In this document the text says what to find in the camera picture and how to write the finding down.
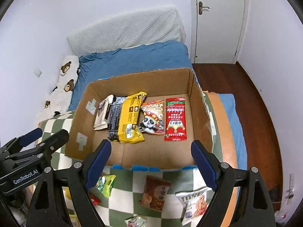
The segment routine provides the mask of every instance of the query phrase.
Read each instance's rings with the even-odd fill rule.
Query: light switch
[[[287,205],[291,204],[291,200],[294,196],[294,173],[290,174],[289,178],[289,196],[287,199]]]
[[[34,74],[35,74],[37,77],[40,77],[41,73],[42,73],[41,70],[38,69],[38,68],[36,68],[36,69],[34,70]]]

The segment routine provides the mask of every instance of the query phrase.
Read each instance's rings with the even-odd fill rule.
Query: door frame
[[[234,60],[232,62],[233,64],[236,63],[238,55],[241,50],[241,45],[243,42],[245,28],[246,28],[246,24],[247,24],[248,10],[249,10],[249,0],[244,0],[243,22],[242,22],[241,33],[240,33],[240,38],[239,38],[236,54],[235,54]],[[191,51],[190,51],[191,63],[195,63],[195,59],[196,59],[197,27],[198,27],[198,1],[191,0]]]

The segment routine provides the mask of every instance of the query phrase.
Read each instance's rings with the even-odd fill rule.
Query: cardboard box
[[[90,83],[78,105],[66,144],[65,154],[84,159],[94,151],[108,130],[94,131],[96,108],[108,95],[128,96],[140,91],[147,93],[145,102],[171,97],[185,98],[186,141],[164,141],[164,136],[144,133],[145,141],[136,144],[112,142],[108,166],[133,165],[156,167],[161,170],[180,169],[193,165],[191,142],[199,139],[207,151],[212,151],[209,115],[205,109],[202,90],[190,68],[139,72]]]

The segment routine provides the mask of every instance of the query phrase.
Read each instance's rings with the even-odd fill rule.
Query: red snack package
[[[166,99],[165,141],[186,140],[185,98]]]
[[[90,198],[91,198],[91,202],[93,203],[93,205],[98,205],[100,203],[100,200],[94,196],[92,193],[88,193]]]

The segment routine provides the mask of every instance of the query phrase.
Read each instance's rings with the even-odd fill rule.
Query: green snack bag
[[[97,189],[107,198],[111,196],[112,187],[114,185],[116,175],[109,174],[98,179]]]

